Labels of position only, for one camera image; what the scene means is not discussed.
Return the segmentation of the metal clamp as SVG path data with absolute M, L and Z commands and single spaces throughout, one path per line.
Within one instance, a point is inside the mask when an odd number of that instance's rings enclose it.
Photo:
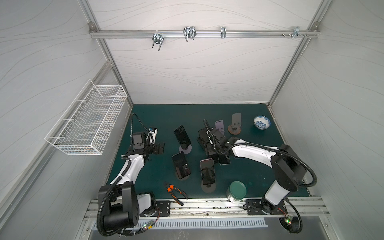
M 196 28 L 191 26 L 191 27 L 185 27 L 183 29 L 183 34 L 184 34 L 184 37 L 185 37 L 185 40 L 186 42 L 189 41 L 189 39 L 192 39 L 194 40 L 196 35 L 197 35 L 197 32 L 196 32 Z
M 290 38 L 290 39 L 295 39 L 295 38 L 304 39 L 304 38 L 308 38 L 309 37 L 308 34 L 302 34 L 299 27 L 294 28 L 293 31 L 290 34 L 288 34 L 288 35 L 282 34 L 282 36 L 284 38 Z
M 221 27 L 221 39 L 225 39 L 227 36 L 227 29 L 226 27 Z
M 152 41 L 153 41 L 152 48 L 154 48 L 155 45 L 158 45 L 158 51 L 160 51 L 164 42 L 163 35 L 159 33 L 153 34 Z

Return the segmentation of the orange black pliers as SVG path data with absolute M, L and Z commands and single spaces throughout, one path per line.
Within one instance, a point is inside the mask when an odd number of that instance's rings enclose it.
M 172 196 L 174 201 L 180 206 L 184 206 L 184 203 L 177 198 L 176 194 L 181 194 L 186 200 L 189 199 L 188 195 L 181 189 L 177 188 L 175 185 L 172 185 L 168 182 L 164 182 L 164 186 L 167 189 L 167 192 Z

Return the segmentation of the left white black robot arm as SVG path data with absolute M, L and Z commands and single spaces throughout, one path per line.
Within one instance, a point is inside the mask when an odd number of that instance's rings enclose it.
M 132 134 L 128 151 L 121 156 L 125 161 L 117 177 L 98 192 L 97 229 L 104 236 L 121 234 L 138 224 L 141 214 L 155 214 L 157 205 L 152 192 L 137 194 L 135 182 L 149 155 L 164 152 L 163 144 L 156 144 L 157 128 Z

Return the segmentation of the blue white porcelain bowl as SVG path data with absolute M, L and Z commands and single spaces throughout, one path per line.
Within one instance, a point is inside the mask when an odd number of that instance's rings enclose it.
M 266 130 L 271 126 L 271 121 L 266 116 L 256 116 L 254 118 L 254 125 L 259 130 Z

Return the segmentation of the black smartphone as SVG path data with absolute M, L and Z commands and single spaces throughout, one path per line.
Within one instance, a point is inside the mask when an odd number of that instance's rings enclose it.
M 180 146 L 182 146 L 183 149 L 186 149 L 189 145 L 191 145 L 191 140 L 183 125 L 180 125 L 174 130 L 174 135 L 176 136 Z
M 218 153 L 215 150 L 205 150 L 207 158 L 211 158 L 214 160 L 214 163 L 217 164 L 219 162 Z
M 216 183 L 215 162 L 213 159 L 201 160 L 200 169 L 203 186 Z
M 183 152 L 179 152 L 173 155 L 172 160 L 174 163 L 176 173 L 179 175 L 180 178 L 184 178 L 187 175 L 191 174 L 189 164 Z

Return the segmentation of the left metal clamp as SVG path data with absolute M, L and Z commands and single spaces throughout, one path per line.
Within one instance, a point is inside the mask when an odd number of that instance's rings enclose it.
M 160 51 L 164 42 L 163 35 L 159 33 L 153 34 L 152 41 L 153 41 L 152 48 L 154 48 L 155 45 L 158 45 L 158 51 Z

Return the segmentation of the right metal clamp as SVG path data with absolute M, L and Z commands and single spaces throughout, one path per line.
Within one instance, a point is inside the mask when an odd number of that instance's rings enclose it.
M 295 39 L 295 38 L 304 39 L 304 38 L 308 38 L 309 37 L 308 34 L 302 34 L 299 27 L 294 28 L 293 31 L 290 34 L 288 34 L 288 35 L 282 34 L 282 36 L 284 38 L 290 38 L 290 39 Z

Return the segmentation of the dark stand front left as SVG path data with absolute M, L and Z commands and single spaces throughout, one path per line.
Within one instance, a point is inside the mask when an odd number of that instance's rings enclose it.
M 185 180 L 187 180 L 188 178 L 190 178 L 191 175 L 187 175 L 187 176 L 184 177 L 184 178 L 180 178 L 179 175 L 175 172 L 175 176 L 176 176 L 177 180 L 179 180 L 179 181 L 185 181 Z

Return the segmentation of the blue edged smartphone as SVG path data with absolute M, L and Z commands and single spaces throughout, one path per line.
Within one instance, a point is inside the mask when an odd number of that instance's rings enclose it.
M 218 155 L 218 162 L 220 165 L 229 165 L 231 163 L 231 159 L 227 155 Z

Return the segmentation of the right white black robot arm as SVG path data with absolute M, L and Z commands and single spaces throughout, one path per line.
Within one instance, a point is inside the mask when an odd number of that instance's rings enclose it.
M 210 127 L 198 131 L 197 140 L 207 156 L 242 158 L 264 164 L 273 170 L 274 182 L 256 204 L 264 214 L 271 215 L 291 192 L 317 184 L 314 170 L 302 161 L 288 145 L 268 147 L 254 144 L 237 137 L 225 137 Z

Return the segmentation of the brown round phone stand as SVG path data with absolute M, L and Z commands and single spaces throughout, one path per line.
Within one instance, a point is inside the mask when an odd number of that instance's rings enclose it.
M 232 114 L 232 123 L 228 126 L 228 132 L 231 135 L 239 135 L 242 127 L 242 114 Z

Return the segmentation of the aluminium cross rail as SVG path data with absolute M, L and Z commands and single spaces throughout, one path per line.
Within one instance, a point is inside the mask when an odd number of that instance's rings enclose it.
M 284 38 L 282 34 L 290 34 L 293 30 L 229 30 L 226 38 L 229 39 L 259 39 L 259 38 Z M 300 30 L 302 34 L 308 34 L 308 38 L 317 38 L 321 32 Z M 196 39 L 221 39 L 219 30 L 196 30 Z M 183 39 L 182 30 L 158 30 L 158 31 L 96 31 L 90 33 L 93 39 L 151 39 L 153 34 L 162 34 L 164 39 Z

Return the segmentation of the green table mat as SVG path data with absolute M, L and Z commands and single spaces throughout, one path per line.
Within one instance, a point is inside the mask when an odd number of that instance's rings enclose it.
M 262 197 L 274 182 L 273 170 L 264 164 L 249 160 L 233 158 L 228 165 L 215 164 L 216 189 L 205 193 L 201 187 L 200 162 L 206 158 L 205 151 L 199 145 L 198 131 L 204 127 L 204 121 L 214 126 L 222 120 L 228 127 L 232 115 L 242 115 L 242 127 L 239 137 L 247 142 L 271 147 L 279 147 L 283 139 L 275 124 L 264 131 L 254 126 L 254 118 L 262 115 L 268 118 L 271 114 L 264 104 L 245 105 L 135 105 L 136 114 L 133 121 L 128 122 L 121 141 L 109 179 L 113 180 L 124 165 L 121 156 L 125 154 L 131 143 L 130 133 L 141 132 L 144 128 L 158 129 L 156 142 L 165 144 L 164 153 L 150 155 L 141 169 L 135 182 L 138 194 L 153 192 L 157 199 L 168 199 L 164 182 L 169 182 L 187 193 L 191 199 L 224 198 L 227 188 L 234 181 L 242 182 L 247 189 L 248 197 Z M 192 151 L 186 156 L 191 174 L 186 180 L 179 180 L 173 164 L 173 155 L 179 152 L 179 142 L 174 131 L 183 126 L 191 139 Z

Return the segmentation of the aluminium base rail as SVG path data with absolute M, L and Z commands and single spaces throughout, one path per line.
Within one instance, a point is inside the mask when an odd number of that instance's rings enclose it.
M 214 199 L 182 199 L 180 206 L 172 199 L 157 201 L 162 218 L 169 219 L 204 219 L 204 218 L 252 218 L 252 217 L 284 217 L 296 216 L 297 209 L 302 218 L 330 216 L 324 201 L 320 197 L 289 197 L 293 206 L 284 202 L 271 215 L 266 215 L 260 210 L 244 210 L 246 202 L 232 203 L 226 198 Z

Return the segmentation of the green lid jar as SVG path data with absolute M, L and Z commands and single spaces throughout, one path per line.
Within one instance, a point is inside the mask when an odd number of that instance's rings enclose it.
M 246 186 L 240 181 L 233 181 L 227 188 L 227 199 L 232 202 L 240 202 L 247 194 Z

